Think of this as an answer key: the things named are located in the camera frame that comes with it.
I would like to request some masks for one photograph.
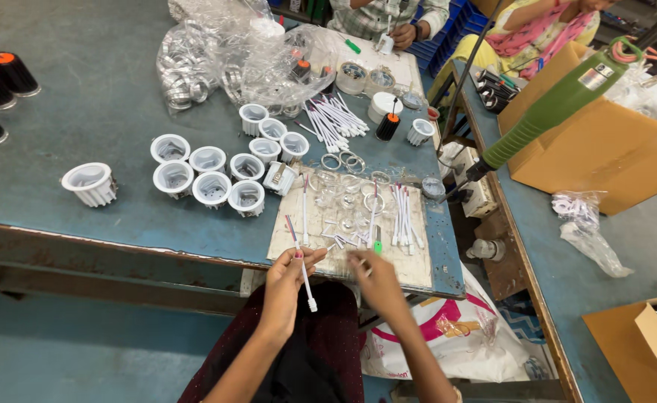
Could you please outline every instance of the woman's right hand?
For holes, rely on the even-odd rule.
[[[351,251],[348,260],[361,295],[379,316],[389,325],[412,318],[392,264],[369,251]]]

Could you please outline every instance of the woman's left hand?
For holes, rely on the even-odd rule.
[[[312,250],[285,250],[266,273],[266,292],[261,319],[256,334],[283,346],[293,333],[298,306],[298,290],[303,284],[301,262],[306,265],[306,274],[314,274],[316,263],[326,257],[325,248]]]

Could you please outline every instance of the label on screwdriver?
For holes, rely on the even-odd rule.
[[[591,91],[595,91],[598,87],[603,85],[607,78],[612,75],[614,71],[606,65],[600,63],[596,68],[589,69],[577,80],[580,84],[588,87]]]

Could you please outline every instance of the workbench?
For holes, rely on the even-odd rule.
[[[465,63],[450,63],[449,79],[457,82]],[[478,151],[501,137],[497,115],[485,109],[471,79],[460,91],[459,105]],[[657,297],[657,195],[618,215],[601,216],[600,233],[622,265],[635,270],[626,278],[611,278],[560,238],[564,221],[552,211],[550,194],[511,179],[507,165],[488,179],[500,203],[494,214],[504,217],[521,260],[513,279],[530,292],[565,397],[586,403],[629,402],[582,315]]]
[[[263,213],[242,218],[228,205],[216,211],[193,197],[174,200],[152,182],[157,163],[149,146],[158,135],[181,135],[192,149],[217,146],[227,159],[249,152],[252,140],[221,89],[175,118],[168,114],[155,59],[175,24],[165,0],[0,1],[0,51],[17,52],[43,88],[0,113],[10,133],[0,146],[1,268],[79,276],[73,288],[80,294],[82,281],[110,279],[237,297],[242,269],[270,267],[265,257],[280,197],[267,192]],[[344,99],[377,127],[366,97]],[[406,109],[389,143],[372,132],[351,139],[366,174],[399,173],[406,182],[438,177],[432,144],[405,141],[412,120],[424,115]],[[298,120],[310,125],[305,114]],[[317,166],[324,145],[285,123],[311,142],[303,161]],[[109,164],[117,200],[93,209],[60,185],[65,172],[87,162]],[[428,202],[425,211],[432,287],[402,287],[422,298],[465,298],[448,207]],[[4,273],[1,290],[22,288],[4,282]],[[32,284],[27,275],[23,281]]]

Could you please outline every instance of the green electric screwdriver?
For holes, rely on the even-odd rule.
[[[632,54],[622,53],[622,45]],[[477,182],[488,172],[497,170],[532,140],[604,94],[628,70],[629,63],[641,59],[642,52],[627,38],[612,40],[607,48],[593,54],[535,101],[507,134],[483,151],[480,160],[466,171],[466,179],[440,203],[467,183]]]

